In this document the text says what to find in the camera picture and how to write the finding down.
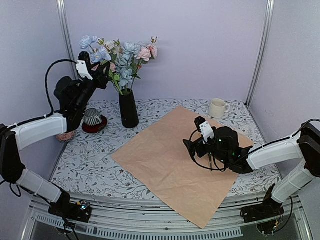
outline red plate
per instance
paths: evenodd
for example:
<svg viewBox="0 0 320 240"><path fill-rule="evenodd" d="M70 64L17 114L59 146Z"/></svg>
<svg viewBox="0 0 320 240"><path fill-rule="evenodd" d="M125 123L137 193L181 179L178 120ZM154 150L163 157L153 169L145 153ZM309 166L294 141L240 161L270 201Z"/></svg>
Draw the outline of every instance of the red plate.
<svg viewBox="0 0 320 240"><path fill-rule="evenodd" d="M82 130L85 131L88 134L96 134L98 132L100 132L101 130L103 130L107 124L108 124L108 120L105 116L101 116L102 119L102 123L95 125L95 126L89 126L85 123L82 124Z"/></svg>

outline white table surface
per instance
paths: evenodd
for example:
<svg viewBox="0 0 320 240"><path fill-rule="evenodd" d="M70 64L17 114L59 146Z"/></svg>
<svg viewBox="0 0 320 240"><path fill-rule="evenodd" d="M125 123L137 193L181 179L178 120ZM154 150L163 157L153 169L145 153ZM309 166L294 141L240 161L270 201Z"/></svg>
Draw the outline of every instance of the white table surface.
<svg viewBox="0 0 320 240"><path fill-rule="evenodd" d="M254 141L255 146L264 143L261 134L245 105L240 101L228 101L230 112L222 119L215 119ZM93 196L123 199L159 200L147 187L119 166L111 155L143 129L159 121L177 106L182 106L202 116L208 116L210 101L195 99L137 100L140 123L133 129L122 126L117 101L91 101L107 117L107 127L97 133L85 133L81 127L76 137L67 145L52 176L52 183L66 191ZM252 173L241 174L227 197L265 192L280 180L275 165L263 167Z"/></svg>

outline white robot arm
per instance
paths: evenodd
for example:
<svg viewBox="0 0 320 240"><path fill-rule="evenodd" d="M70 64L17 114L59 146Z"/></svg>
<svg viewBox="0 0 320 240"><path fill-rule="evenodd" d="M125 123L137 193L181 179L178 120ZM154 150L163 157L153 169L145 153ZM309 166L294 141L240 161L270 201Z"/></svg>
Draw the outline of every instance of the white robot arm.
<svg viewBox="0 0 320 240"><path fill-rule="evenodd" d="M80 53L79 59L76 69L83 79L72 80L66 76L56 85L54 95L60 103L59 111L54 112L52 109L48 117L45 115L9 127L0 124L0 174L4 181L17 184L27 192L45 199L50 204L49 213L64 219L88 222L91 208L87 202L70 203L67 192L28 170L19 155L20 151L33 143L76 130L95 90L106 89L110 63L92 71L99 63L91 64L87 52Z"/></svg>
<svg viewBox="0 0 320 240"><path fill-rule="evenodd" d="M267 143L249 152L251 147L241 148L238 134L229 127L208 127L208 122L198 117L195 119L201 138L192 142L183 140L190 157L200 167L212 171L230 169L239 174L251 173L267 165L299 159L300 164L283 180L274 184L267 191L262 204L244 207L241 216L246 223L259 221L283 214L282 203L292 194L304 188L315 178L320 178L320 131L310 122L302 125L294 134L283 139ZM200 165L194 158L209 155L224 163L224 168L212 169Z"/></svg>

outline purple wall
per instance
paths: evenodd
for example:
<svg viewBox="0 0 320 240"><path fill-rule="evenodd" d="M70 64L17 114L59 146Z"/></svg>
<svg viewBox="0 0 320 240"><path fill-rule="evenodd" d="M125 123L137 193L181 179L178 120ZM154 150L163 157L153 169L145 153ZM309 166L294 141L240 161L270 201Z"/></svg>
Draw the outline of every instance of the purple wall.
<svg viewBox="0 0 320 240"><path fill-rule="evenodd" d="M320 118L320 3L275 1L270 36L250 107L266 140L287 136ZM287 175L297 162L279 164ZM299 193L314 239L320 236L320 181Z"/></svg>
<svg viewBox="0 0 320 240"><path fill-rule="evenodd" d="M10 125L50 112L45 73L52 62L67 58L67 54L56 1L2 0L0 22L0 123ZM57 80L69 73L70 67L63 63L53 69L49 75L51 93ZM23 150L21 159L48 179L61 148L52 137ZM21 198L14 196L7 183L0 187L1 240L21 238L30 201L25 192Z"/></svg>
<svg viewBox="0 0 320 240"><path fill-rule="evenodd" d="M66 13L75 56L83 35L148 42L159 55L139 73L137 99L246 99L267 1L68 0ZM93 99L117 99L110 84Z"/></svg>

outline brown paper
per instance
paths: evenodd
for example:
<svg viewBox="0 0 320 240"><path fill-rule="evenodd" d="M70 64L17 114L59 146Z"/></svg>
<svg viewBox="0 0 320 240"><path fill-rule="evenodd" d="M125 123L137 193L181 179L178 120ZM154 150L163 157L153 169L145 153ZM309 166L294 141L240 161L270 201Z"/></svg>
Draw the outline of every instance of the brown paper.
<svg viewBox="0 0 320 240"><path fill-rule="evenodd" d="M194 120L198 116L179 106L135 136L112 158L170 208L204 229L238 174L203 169L191 160L183 139L188 140L196 129ZM216 121L207 120L212 127L221 127ZM196 133L192 139L199 137ZM242 148L253 145L241 134L238 140ZM197 160L209 167L207 156Z"/></svg>

